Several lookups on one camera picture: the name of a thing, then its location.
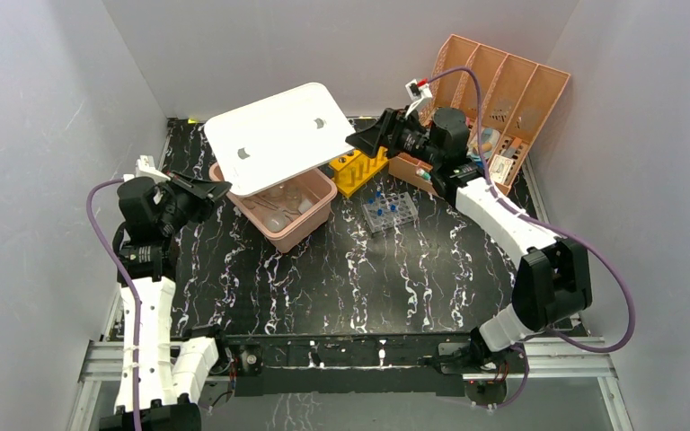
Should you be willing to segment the white bin lid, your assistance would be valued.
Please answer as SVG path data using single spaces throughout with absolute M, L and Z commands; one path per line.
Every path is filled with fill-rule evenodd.
M 354 127 L 326 86 L 307 83 L 217 115 L 203 132 L 230 192 L 245 197 L 350 152 Z

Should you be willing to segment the pink plastic bin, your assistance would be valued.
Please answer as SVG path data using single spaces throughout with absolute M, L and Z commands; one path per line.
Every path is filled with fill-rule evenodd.
M 313 207 L 300 215 L 297 208 L 280 205 L 270 196 L 270 189 L 274 186 L 248 197 L 239 197 L 233 193 L 228 193 L 227 197 L 278 251 L 287 253 L 326 223 L 338 190 L 333 181 L 317 169 L 304 172 L 283 183 L 298 186 L 303 195 L 302 200 L 308 198 L 314 203 Z M 280 233 L 269 233 L 262 224 L 265 216 L 274 213 L 283 213 L 289 219 L 288 226 Z

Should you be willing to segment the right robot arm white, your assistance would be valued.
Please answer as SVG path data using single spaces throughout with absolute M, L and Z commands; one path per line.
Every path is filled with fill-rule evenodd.
M 477 223 L 516 264 L 510 304 L 471 333 L 472 364 L 491 372 L 508 347 L 588 308 L 592 292 L 586 248 L 527 220 L 525 210 L 489 184 L 468 154 L 469 137 L 467 117 L 458 109 L 437 110 L 428 127 L 415 112 L 387 109 L 345 141 L 369 157 L 408 154 L 430 165 L 437 195 Z

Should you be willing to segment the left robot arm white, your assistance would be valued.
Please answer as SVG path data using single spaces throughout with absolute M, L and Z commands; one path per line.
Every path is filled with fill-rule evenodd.
M 113 180 L 123 221 L 107 240 L 89 221 L 117 268 L 124 311 L 119 391 L 100 430 L 199 430 L 199 399 L 210 373 L 233 359 L 218 326 L 189 331 L 172 354 L 171 306 L 179 249 L 174 237 L 190 223 L 207 221 L 229 192 L 227 181 L 176 172 Z

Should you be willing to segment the yellow test tube rack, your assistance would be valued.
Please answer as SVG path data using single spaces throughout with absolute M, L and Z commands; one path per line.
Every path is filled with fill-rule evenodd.
M 329 166 L 332 168 L 332 181 L 345 198 L 350 198 L 387 164 L 388 157 L 385 148 L 381 148 L 374 158 L 359 150 L 354 150 L 329 161 Z

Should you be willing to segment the green white tube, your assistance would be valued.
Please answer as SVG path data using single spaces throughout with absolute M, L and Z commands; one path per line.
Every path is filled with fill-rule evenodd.
M 430 181 L 430 175 L 425 170 L 419 168 L 416 170 L 416 175 L 422 178 L 424 181 Z

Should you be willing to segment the clear acrylic tube rack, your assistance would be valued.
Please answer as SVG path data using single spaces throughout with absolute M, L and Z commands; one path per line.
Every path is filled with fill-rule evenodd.
M 371 233 L 381 233 L 418 219 L 418 209 L 407 192 L 378 194 L 362 205 L 362 211 Z

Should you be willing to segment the white label box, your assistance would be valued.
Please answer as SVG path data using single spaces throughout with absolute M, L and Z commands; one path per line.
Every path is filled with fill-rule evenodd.
M 501 154 L 495 154 L 489 160 L 489 174 L 493 182 L 506 184 L 514 167 L 515 161 Z

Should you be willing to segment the pink desk organizer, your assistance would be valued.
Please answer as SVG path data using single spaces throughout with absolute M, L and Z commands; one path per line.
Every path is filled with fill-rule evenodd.
M 451 35 L 438 52 L 432 75 L 455 66 L 467 66 L 482 86 L 482 125 L 500 132 L 492 155 L 515 161 L 506 184 L 497 184 L 508 195 L 520 168 L 570 79 L 570 74 L 458 35 Z M 472 78 L 454 73 L 430 84 L 434 99 L 420 110 L 420 121 L 429 124 L 438 108 L 458 108 L 472 122 L 477 97 Z M 401 154 L 389 162 L 389 174 L 418 189 L 435 194 L 429 181 L 416 175 L 429 170 L 426 163 Z

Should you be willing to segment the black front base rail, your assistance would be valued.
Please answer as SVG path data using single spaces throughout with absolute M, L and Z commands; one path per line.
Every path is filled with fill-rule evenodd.
M 465 332 L 233 335 L 241 397 L 288 393 L 432 392 L 464 395 L 482 367 Z

